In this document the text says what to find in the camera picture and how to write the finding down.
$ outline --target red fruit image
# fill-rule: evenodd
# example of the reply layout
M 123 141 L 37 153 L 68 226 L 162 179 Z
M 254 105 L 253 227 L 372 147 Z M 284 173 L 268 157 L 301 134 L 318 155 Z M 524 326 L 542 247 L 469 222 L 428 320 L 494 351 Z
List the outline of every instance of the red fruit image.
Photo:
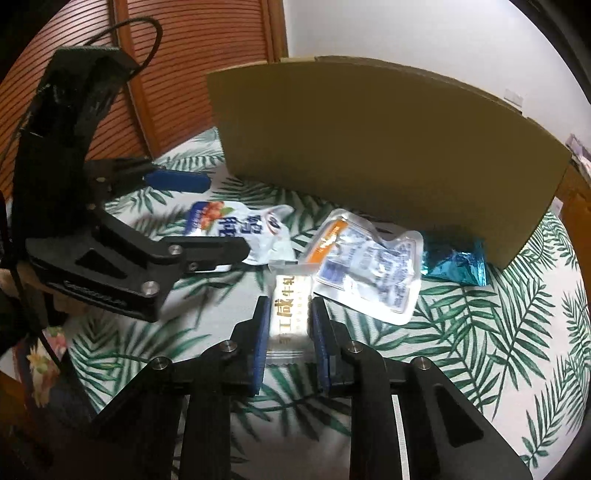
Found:
M 223 202 L 210 202 L 202 211 L 201 230 L 208 230 L 214 220 L 222 218 Z

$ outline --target tablecloth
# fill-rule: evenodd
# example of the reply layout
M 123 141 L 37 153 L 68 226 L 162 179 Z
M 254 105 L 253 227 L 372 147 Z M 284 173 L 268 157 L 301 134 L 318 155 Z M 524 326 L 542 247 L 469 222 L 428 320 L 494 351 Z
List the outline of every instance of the tablecloth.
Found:
M 366 161 L 359 159 L 359 168 Z M 203 194 L 146 188 L 106 205 L 152 239 L 182 235 L 186 212 L 197 200 L 288 204 L 295 212 L 285 223 L 298 254 L 337 207 L 232 177 L 215 129 L 157 162 L 206 172 L 212 186 Z M 552 213 L 508 268 L 489 267 L 488 274 L 491 284 L 482 288 L 424 280 L 413 319 L 402 327 L 332 301 L 327 305 L 352 337 L 383 356 L 431 358 L 540 480 L 576 435 L 587 401 L 591 350 L 582 277 L 569 237 Z M 96 409 L 151 358 L 181 361 L 229 338 L 235 323 L 249 319 L 257 297 L 266 293 L 265 276 L 265 267 L 245 267 L 184 278 L 153 324 L 96 309 L 71 318 L 64 326 L 69 351 Z M 350 402 L 317 395 L 314 375 L 313 365 L 268 367 L 258 397 L 232 400 L 235 479 L 348 478 Z M 177 469 L 178 458 L 173 476 Z

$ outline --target wooden slatted door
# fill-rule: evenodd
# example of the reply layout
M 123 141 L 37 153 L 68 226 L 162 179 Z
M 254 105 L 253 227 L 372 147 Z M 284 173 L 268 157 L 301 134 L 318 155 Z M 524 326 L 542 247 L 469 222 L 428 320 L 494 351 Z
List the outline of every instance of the wooden slatted door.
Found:
M 140 74 L 161 151 L 213 126 L 205 74 L 266 60 L 261 0 L 128 0 L 129 16 L 162 23 L 160 49 Z M 138 61 L 152 46 L 154 30 L 132 25 Z
M 158 157 L 213 126 L 207 72 L 287 55 L 282 0 L 71 0 L 34 37 L 0 84 L 0 151 L 57 47 L 82 44 L 116 21 L 145 16 L 163 26 L 160 49 L 100 123 L 88 159 Z M 141 63 L 154 38 L 151 25 L 132 24 L 101 42 L 117 43 Z M 17 146 L 11 146 L 0 167 L 6 198 L 12 192 Z
M 72 0 L 33 38 L 0 84 L 0 151 L 6 147 L 21 115 L 31 102 L 35 89 L 55 49 L 84 43 L 110 24 L 108 0 Z M 107 36 L 98 44 L 109 44 Z M 10 148 L 0 168 L 0 189 L 5 198 L 12 193 L 12 173 L 18 142 Z M 146 148 L 129 112 L 123 93 L 100 123 L 88 158 L 143 155 Z

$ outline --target black cable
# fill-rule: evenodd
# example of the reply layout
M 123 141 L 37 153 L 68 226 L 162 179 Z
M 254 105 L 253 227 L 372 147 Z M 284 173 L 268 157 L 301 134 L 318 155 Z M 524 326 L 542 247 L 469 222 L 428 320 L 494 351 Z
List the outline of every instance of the black cable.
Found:
M 163 31 L 162 31 L 162 25 L 160 24 L 160 22 L 158 20 L 156 20 L 155 18 L 152 18 L 152 17 L 128 18 L 127 20 L 123 20 L 122 22 L 118 22 L 111 27 L 105 28 L 104 30 L 98 32 L 96 35 L 90 37 L 84 43 L 84 45 L 86 45 L 86 46 L 92 45 L 94 42 L 96 42 L 97 40 L 100 40 L 105 35 L 113 32 L 121 27 L 132 24 L 132 23 L 149 23 L 149 24 L 151 24 L 156 29 L 156 39 L 154 40 L 154 45 L 152 46 L 152 50 L 150 51 L 150 53 L 148 54 L 148 56 L 146 57 L 146 59 L 144 60 L 142 65 L 140 65 L 139 68 L 134 70 L 134 72 L 131 74 L 131 76 L 129 77 L 130 80 L 133 77 L 135 77 L 139 72 L 144 70 L 150 64 L 150 62 L 154 58 L 154 55 L 156 55 L 158 48 L 160 47 L 160 41 L 162 40 Z
M 160 24 L 160 22 L 158 22 L 158 20 L 151 18 L 151 17 L 129 18 L 125 21 L 116 23 L 115 25 L 98 32 L 96 35 L 94 35 L 93 37 L 88 39 L 86 41 L 86 43 L 84 43 L 84 45 L 86 45 L 86 46 L 92 45 L 94 42 L 96 42 L 100 38 L 104 37 L 105 35 L 117 30 L 118 28 L 124 27 L 125 25 L 129 25 L 132 23 L 149 23 L 149 24 L 153 25 L 154 28 L 156 29 L 156 39 L 154 40 L 154 45 L 152 46 L 152 50 L 150 51 L 149 55 L 146 57 L 146 59 L 144 60 L 142 65 L 140 65 L 139 68 L 134 70 L 134 72 L 129 77 L 130 80 L 133 77 L 135 77 L 138 73 L 140 73 L 142 70 L 144 70 L 150 64 L 150 62 L 152 61 L 152 59 L 156 55 L 158 48 L 160 47 L 160 42 L 162 40 L 163 30 L 162 30 L 162 25 Z M 48 86 L 46 85 L 43 88 L 39 89 L 35 93 L 35 98 L 30 103 L 27 110 L 20 117 L 16 128 L 12 132 L 12 135 L 8 141 L 6 148 L 2 152 L 2 155 L 0 155 L 0 168 L 2 168 L 2 165 L 4 164 L 4 161 L 6 160 L 6 157 L 8 155 L 8 151 L 9 151 L 12 143 L 17 139 L 17 136 L 18 136 L 21 128 L 24 126 L 24 124 L 26 123 L 26 121 L 29 117 L 29 114 L 33 110 L 34 105 L 35 105 L 35 99 L 38 98 L 38 95 L 47 87 Z M 43 347 L 45 348 L 45 350 L 47 351 L 47 353 L 51 357 L 51 360 L 53 360 L 55 365 L 59 368 L 59 370 L 63 371 L 63 364 L 62 364 L 61 360 L 58 359 L 58 357 L 57 357 L 56 353 L 53 351 L 53 348 L 51 347 L 51 345 L 49 345 L 49 342 L 47 341 L 47 338 L 45 337 L 45 334 L 43 333 L 43 328 L 41 327 L 41 324 L 39 323 L 39 321 L 37 319 L 37 315 L 35 314 L 35 312 L 31 308 L 31 306 L 29 305 L 24 287 L 22 286 L 21 277 L 20 277 L 20 275 L 18 273 L 18 269 L 17 269 L 16 259 L 13 256 L 13 253 L 11 251 L 11 241 L 10 241 L 10 237 L 9 237 L 9 233 L 8 233 L 8 220 L 7 220 L 7 212 L 6 212 L 6 205 L 4 202 L 4 196 L 1 196 L 0 205 L 2 203 L 4 203 L 4 211 L 0 212 L 0 239 L 2 240 L 2 246 L 4 248 L 4 255 L 9 256 L 12 260 L 12 262 L 11 262 L 12 264 L 10 266 L 10 273 L 12 275 L 12 279 L 14 280 L 14 284 L 17 288 L 18 295 L 20 296 L 23 312 L 25 314 L 25 317 L 27 318 L 27 321 L 28 321 L 29 327 L 31 328 L 32 333 L 35 334 L 39 338 L 39 340 L 41 341 L 41 344 L 43 345 Z
M 17 139 L 18 133 L 21 131 L 22 126 L 27 121 L 27 118 L 28 118 L 30 112 L 31 112 L 31 105 L 29 105 L 28 108 L 27 108 L 27 110 L 25 110 L 25 113 L 23 113 L 22 117 L 20 117 L 20 119 L 19 119 L 16 127 L 12 131 L 12 135 L 10 137 L 10 140 L 8 140 L 8 143 L 6 145 L 6 148 L 2 152 L 2 155 L 0 155 L 0 169 L 4 165 L 4 161 L 6 160 L 6 157 L 8 155 L 8 150 L 10 150 L 10 146 Z
M 86 46 L 92 45 L 94 42 L 96 42 L 97 40 L 100 40 L 105 35 L 107 35 L 107 34 L 113 32 L 113 31 L 117 30 L 118 28 L 124 27 L 124 26 L 129 25 L 129 24 L 132 24 L 132 23 L 149 23 L 149 24 L 151 24 L 156 29 L 156 39 L 154 40 L 154 45 L 152 46 L 152 50 L 150 50 L 150 53 L 148 54 L 148 56 L 146 57 L 146 59 L 144 60 L 144 62 L 142 63 L 142 65 L 140 65 L 139 68 L 137 68 L 136 70 L 134 70 L 134 72 L 129 77 L 129 80 L 131 80 L 132 78 L 134 78 L 138 73 L 140 73 L 142 70 L 144 70 L 150 64 L 150 62 L 152 61 L 152 59 L 156 55 L 156 52 L 158 51 L 158 48 L 160 48 L 160 42 L 162 41 L 163 30 L 162 30 L 162 25 L 160 24 L 160 22 L 158 20 L 156 20 L 155 18 L 152 18 L 152 17 L 134 17 L 134 18 L 128 18 L 127 20 L 124 20 L 122 22 L 118 22 L 118 23 L 116 23 L 115 25 L 113 25 L 111 27 L 108 27 L 108 28 L 105 28 L 104 30 L 101 30 L 96 35 L 93 35 L 92 37 L 90 37 L 84 43 L 84 45 L 86 45 Z M 8 144 L 7 144 L 6 148 L 2 152 L 2 155 L 0 155 L 0 169 L 4 165 L 4 162 L 6 160 L 6 157 L 8 156 L 8 151 L 9 151 L 11 145 L 17 139 L 18 133 L 20 132 L 21 128 L 23 127 L 23 125 L 27 121 L 27 118 L 29 116 L 29 113 L 31 113 L 31 110 L 33 109 L 33 103 L 35 101 L 35 98 L 37 98 L 37 96 L 46 87 L 47 86 L 44 86 L 42 89 L 38 90 L 35 93 L 35 97 L 33 98 L 33 101 L 31 102 L 31 104 L 29 105 L 29 107 L 27 108 L 27 110 L 23 113 L 22 117 L 20 117 L 20 119 L 19 119 L 19 121 L 17 123 L 17 126 L 15 127 L 15 129 L 12 132 L 12 135 L 10 137 L 10 140 L 8 141 Z
M 27 107 L 27 109 L 25 110 L 25 112 L 23 113 L 23 115 L 18 120 L 18 123 L 17 123 L 16 127 L 12 131 L 12 135 L 10 136 L 10 140 L 8 140 L 8 143 L 6 145 L 6 148 L 2 152 L 2 155 L 0 155 L 0 169 L 4 165 L 4 161 L 6 160 L 6 157 L 8 156 L 8 151 L 10 150 L 10 146 L 17 139 L 17 136 L 18 136 L 19 132 L 21 131 L 21 128 L 25 125 L 25 123 L 26 123 L 26 121 L 27 121 L 27 119 L 29 117 L 29 114 L 36 107 L 35 101 L 38 101 L 37 100 L 38 99 L 38 96 L 40 94 L 42 94 L 43 91 L 46 90 L 47 88 L 49 88 L 49 85 L 44 85 L 42 88 L 40 88 L 39 90 L 37 90 L 35 92 L 35 96 L 33 97 L 33 100 L 31 101 L 31 103 L 29 104 L 29 106 Z

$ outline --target orange label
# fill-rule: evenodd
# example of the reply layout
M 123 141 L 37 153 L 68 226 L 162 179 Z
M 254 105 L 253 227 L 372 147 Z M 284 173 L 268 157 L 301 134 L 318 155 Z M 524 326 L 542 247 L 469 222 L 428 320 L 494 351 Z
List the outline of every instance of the orange label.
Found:
M 308 263 L 321 263 L 326 255 L 330 252 L 330 249 L 336 242 L 337 237 L 345 228 L 347 228 L 347 222 L 344 220 L 336 220 L 326 231 L 326 233 L 319 240 L 316 248 L 311 253 Z

